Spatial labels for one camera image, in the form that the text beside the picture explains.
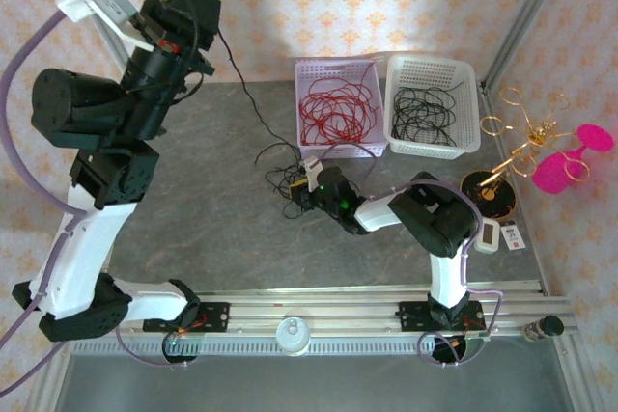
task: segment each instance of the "robotic arm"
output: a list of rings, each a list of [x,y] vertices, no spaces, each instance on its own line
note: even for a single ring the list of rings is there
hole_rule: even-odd
[[[186,91],[185,78],[214,73],[199,50],[209,50],[218,34],[221,0],[146,0],[140,12],[128,0],[57,4],[73,21],[98,14],[136,48],[120,83],[63,69],[46,69],[35,82],[32,125],[52,145],[78,149],[69,204],[87,211],[54,265],[38,307],[44,312],[40,328],[59,342],[97,338],[129,320],[187,327],[200,301],[181,281],[134,284],[100,271],[153,178],[158,153],[146,141],[164,133],[161,125],[182,100],[176,95]],[[72,219],[65,214],[56,238]],[[24,309],[43,270],[14,287]]]
[[[419,181],[417,185],[367,200],[356,194],[340,168],[324,168],[315,156],[304,160],[302,167],[306,178],[290,186],[291,197],[301,208],[325,211],[352,234],[397,224],[409,230],[430,254],[429,314],[441,329],[457,326],[469,303],[462,279],[462,249],[477,227],[474,213],[461,198],[431,185],[437,179],[420,173],[413,179]]]

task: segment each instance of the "gray tabletop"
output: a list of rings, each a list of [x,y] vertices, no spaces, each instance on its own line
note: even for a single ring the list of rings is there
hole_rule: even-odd
[[[265,120],[295,142],[294,82],[249,84]],[[287,166],[289,149],[276,148],[239,84],[209,84],[173,108],[168,133],[152,146],[160,153],[146,198],[121,230],[110,272],[124,280],[183,280],[199,291],[221,289],[312,288],[357,285],[428,284],[428,253],[401,226],[364,236],[344,232],[321,211],[289,220],[286,204],[273,194],[264,173]],[[379,158],[367,190],[378,194],[419,171],[459,185],[469,172],[499,161],[495,140],[484,136],[481,149],[454,161],[392,153]],[[337,163],[351,180],[360,180],[371,159]],[[520,213],[523,239],[530,243]],[[472,252],[468,280],[538,280],[532,250],[509,252],[501,239],[493,255]]]
[[[112,353],[72,355],[55,410],[569,412],[573,407],[551,341],[495,337],[474,362],[444,370],[426,366],[418,356],[208,356],[186,370],[169,371]]]

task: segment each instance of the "pink plastic basket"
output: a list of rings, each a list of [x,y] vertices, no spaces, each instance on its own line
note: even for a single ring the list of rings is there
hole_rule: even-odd
[[[372,67],[365,74],[363,85],[367,86],[372,93],[370,105],[372,108],[377,108],[376,125],[372,128],[366,137],[366,140],[360,144],[365,149],[373,153],[375,156],[382,156],[384,148],[388,141],[384,137],[382,125],[384,121],[384,108],[382,105],[382,96],[379,90],[378,70],[376,64],[372,60],[301,60],[296,62],[295,78],[296,78],[296,131],[297,142],[300,148],[300,153],[303,158],[309,156],[320,156],[328,148],[329,145],[302,145],[300,134],[303,131],[303,121],[300,117],[298,105],[300,101],[309,94],[309,87],[317,79],[324,78],[342,78],[347,79],[351,83],[359,84],[367,67]],[[341,86],[341,82],[324,80],[313,86],[313,92],[324,92],[335,89]],[[338,145],[331,150],[326,158],[366,158],[370,154],[361,150],[354,145]]]

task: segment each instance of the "white label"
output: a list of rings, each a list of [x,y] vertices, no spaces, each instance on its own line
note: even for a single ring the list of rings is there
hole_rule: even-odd
[[[525,243],[523,243],[520,230],[515,222],[505,222],[504,225],[500,227],[500,230],[502,231],[502,236],[509,250],[522,250],[525,248]]]

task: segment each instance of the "white round knob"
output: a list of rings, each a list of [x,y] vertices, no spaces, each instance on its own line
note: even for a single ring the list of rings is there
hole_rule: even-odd
[[[307,352],[311,342],[309,325],[300,317],[288,317],[277,328],[277,343],[290,356]]]

